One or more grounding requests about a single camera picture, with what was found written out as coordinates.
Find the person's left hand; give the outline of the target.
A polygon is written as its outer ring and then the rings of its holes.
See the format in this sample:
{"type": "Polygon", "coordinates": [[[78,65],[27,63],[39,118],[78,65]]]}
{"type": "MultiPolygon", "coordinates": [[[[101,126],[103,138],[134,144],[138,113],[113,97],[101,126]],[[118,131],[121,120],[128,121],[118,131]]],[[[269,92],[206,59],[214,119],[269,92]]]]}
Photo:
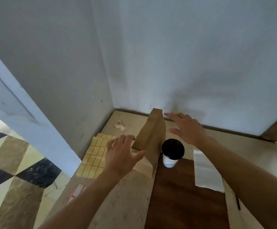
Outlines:
{"type": "Polygon", "coordinates": [[[134,135],[126,135],[125,150],[117,150],[119,138],[112,139],[112,149],[106,153],[104,172],[114,180],[121,180],[132,169],[131,144],[136,139],[134,135]]]}

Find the white red-bordered label sheet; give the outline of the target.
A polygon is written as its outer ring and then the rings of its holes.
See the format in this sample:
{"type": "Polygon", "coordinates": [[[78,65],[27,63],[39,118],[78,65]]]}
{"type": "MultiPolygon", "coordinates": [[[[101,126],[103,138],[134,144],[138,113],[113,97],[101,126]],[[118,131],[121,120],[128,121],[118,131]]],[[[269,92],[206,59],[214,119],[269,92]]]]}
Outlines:
{"type": "Polygon", "coordinates": [[[79,183],[76,188],[71,192],[66,205],[69,204],[73,199],[75,199],[81,192],[83,192],[87,188],[86,185],[79,183]]]}

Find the person's right forearm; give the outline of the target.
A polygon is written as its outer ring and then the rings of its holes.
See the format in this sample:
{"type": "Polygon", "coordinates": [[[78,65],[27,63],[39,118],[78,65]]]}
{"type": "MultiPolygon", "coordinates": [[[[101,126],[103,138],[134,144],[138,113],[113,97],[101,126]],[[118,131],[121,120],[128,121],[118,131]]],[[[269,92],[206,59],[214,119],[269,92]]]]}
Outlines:
{"type": "Polygon", "coordinates": [[[214,138],[199,139],[194,146],[205,154],[263,228],[277,229],[277,177],[214,138]]]}

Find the brown paper bag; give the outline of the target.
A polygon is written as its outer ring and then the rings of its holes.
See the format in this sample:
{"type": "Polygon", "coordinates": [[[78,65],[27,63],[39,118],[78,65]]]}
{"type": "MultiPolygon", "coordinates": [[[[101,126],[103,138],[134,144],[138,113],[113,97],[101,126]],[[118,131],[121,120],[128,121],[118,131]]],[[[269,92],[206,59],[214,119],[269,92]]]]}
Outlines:
{"type": "Polygon", "coordinates": [[[140,130],[131,147],[131,154],[146,151],[144,157],[137,162],[134,170],[152,178],[162,152],[162,144],[166,140],[166,123],[161,109],[153,108],[147,122],[140,130]]]}

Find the white paper napkin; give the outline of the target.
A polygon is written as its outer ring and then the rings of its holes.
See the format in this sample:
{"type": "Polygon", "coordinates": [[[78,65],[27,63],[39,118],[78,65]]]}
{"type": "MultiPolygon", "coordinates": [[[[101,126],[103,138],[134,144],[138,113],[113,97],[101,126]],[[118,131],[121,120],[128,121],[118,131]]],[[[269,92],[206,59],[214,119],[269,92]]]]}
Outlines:
{"type": "Polygon", "coordinates": [[[193,152],[195,185],[224,193],[223,179],[218,170],[199,150],[193,152]]]}

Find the dark brown wooden board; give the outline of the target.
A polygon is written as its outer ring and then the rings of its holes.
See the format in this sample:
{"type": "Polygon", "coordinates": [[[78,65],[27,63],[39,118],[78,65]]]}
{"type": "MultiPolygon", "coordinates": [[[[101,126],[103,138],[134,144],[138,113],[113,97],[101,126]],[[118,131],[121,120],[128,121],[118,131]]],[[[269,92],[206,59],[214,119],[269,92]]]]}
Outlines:
{"type": "Polygon", "coordinates": [[[167,168],[161,155],[144,229],[230,229],[225,194],[195,185],[193,160],[167,168]]]}

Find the person's left forearm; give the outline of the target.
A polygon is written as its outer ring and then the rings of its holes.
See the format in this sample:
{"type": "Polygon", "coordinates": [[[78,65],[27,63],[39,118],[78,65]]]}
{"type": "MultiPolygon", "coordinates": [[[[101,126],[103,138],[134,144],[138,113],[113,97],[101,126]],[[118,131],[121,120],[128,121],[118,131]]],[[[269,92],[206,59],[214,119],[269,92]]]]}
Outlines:
{"type": "Polygon", "coordinates": [[[126,173],[105,170],[74,200],[38,229],[87,229],[108,194],[126,173]]]}

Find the yellow sticker label sheet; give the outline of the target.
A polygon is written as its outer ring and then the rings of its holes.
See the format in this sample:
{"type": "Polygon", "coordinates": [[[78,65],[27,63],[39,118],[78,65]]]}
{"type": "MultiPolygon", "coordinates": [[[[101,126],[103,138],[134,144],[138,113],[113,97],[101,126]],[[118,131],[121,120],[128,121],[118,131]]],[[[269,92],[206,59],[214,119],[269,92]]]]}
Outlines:
{"type": "Polygon", "coordinates": [[[96,179],[105,167],[107,144],[115,138],[116,136],[102,133],[93,137],[75,175],[77,177],[96,179]]]}

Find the white cup with black lid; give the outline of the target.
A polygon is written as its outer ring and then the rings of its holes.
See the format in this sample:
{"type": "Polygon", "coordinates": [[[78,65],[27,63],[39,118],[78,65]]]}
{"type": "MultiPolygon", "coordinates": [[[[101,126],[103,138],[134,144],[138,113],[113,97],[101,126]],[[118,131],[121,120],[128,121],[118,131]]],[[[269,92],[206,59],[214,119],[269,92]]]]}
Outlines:
{"type": "Polygon", "coordinates": [[[177,139],[167,139],[162,144],[163,165],[172,168],[184,156],[185,148],[177,139]]]}

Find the person's right hand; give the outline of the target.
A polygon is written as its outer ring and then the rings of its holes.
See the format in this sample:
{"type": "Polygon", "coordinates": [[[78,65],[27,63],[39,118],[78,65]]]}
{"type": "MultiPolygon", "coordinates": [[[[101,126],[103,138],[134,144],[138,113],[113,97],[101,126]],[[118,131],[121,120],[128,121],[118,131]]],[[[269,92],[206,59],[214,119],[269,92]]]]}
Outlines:
{"type": "Polygon", "coordinates": [[[182,140],[186,143],[200,148],[202,144],[209,140],[209,137],[202,125],[196,119],[191,118],[189,115],[183,113],[164,113],[164,115],[173,120],[176,123],[178,129],[184,129],[185,136],[182,138],[182,140]]]}

